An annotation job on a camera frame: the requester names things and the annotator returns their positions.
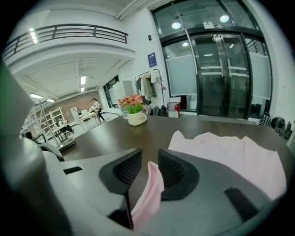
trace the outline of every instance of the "person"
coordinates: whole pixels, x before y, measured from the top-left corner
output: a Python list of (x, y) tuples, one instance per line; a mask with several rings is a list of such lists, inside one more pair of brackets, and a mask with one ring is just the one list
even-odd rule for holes
[[(58, 126), (59, 127), (62, 126), (62, 125), (64, 125), (64, 124), (66, 124), (66, 123), (67, 123), (67, 121), (65, 121), (62, 117), (59, 118), (59, 120), (58, 120)], [(71, 132), (71, 133), (74, 133), (74, 130), (69, 125), (61, 128), (60, 131), (63, 132), (63, 133), (65, 133), (67, 131), (68, 132)]]
[(101, 107), (100, 107), (100, 104), (99, 104), (98, 100), (96, 98), (93, 98), (91, 100), (94, 101), (94, 107), (95, 107), (95, 109), (97, 111), (98, 120), (100, 121), (100, 118), (102, 118), (102, 120), (105, 121), (105, 119), (101, 115)]

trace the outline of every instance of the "white cabinet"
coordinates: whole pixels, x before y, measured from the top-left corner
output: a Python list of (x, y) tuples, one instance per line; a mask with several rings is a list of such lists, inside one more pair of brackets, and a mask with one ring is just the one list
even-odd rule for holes
[(113, 85), (113, 92), (114, 96), (116, 98), (116, 101), (118, 99), (122, 99), (126, 96), (133, 95), (133, 89), (132, 89), (132, 83), (130, 80), (123, 80)]

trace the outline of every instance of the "brick wall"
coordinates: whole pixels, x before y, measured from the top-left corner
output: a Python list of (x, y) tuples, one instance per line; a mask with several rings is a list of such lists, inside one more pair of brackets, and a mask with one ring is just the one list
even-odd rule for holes
[(91, 99), (96, 98), (98, 102), (101, 105), (101, 108), (103, 109), (98, 91), (93, 91), (85, 94), (81, 94), (72, 98), (69, 98), (67, 100), (63, 100), (61, 102), (55, 102), (51, 106), (46, 107), (44, 109), (45, 114), (48, 114), (49, 111), (55, 111), (59, 108), (59, 106), (62, 108), (63, 113), (65, 115), (65, 119), (68, 120), (68, 123), (71, 123), (74, 121), (74, 118), (72, 116), (72, 113), (70, 111), (71, 108), (77, 107), (78, 111), (82, 110), (89, 110), (89, 108), (93, 105), (93, 101)]

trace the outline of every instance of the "dark wooden tabletop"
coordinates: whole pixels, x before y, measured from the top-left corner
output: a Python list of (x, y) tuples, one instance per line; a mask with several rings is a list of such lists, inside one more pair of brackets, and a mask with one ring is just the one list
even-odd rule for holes
[(137, 188), (141, 186), (143, 190), (148, 174), (146, 168), (148, 161), (157, 163), (158, 148), (167, 149), (173, 133), (177, 130), (188, 139), (207, 132), (218, 136), (237, 136), (240, 139), (247, 136), (261, 147), (278, 152), (287, 184), (290, 183), (295, 166), (294, 156), (286, 142), (272, 128), (265, 126), (205, 121), (199, 120), (197, 116), (185, 118), (148, 116), (145, 123), (131, 126), (127, 120), (119, 117), (80, 135), (75, 141), (82, 158), (111, 154), (130, 148), (142, 148), (142, 170), (133, 185)]

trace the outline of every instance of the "blue sign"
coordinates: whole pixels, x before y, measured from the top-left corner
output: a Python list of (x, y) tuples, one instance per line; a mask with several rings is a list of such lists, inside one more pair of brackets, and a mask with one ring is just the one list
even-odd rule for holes
[(153, 67), (157, 65), (156, 55), (155, 53), (147, 55), (149, 67)]

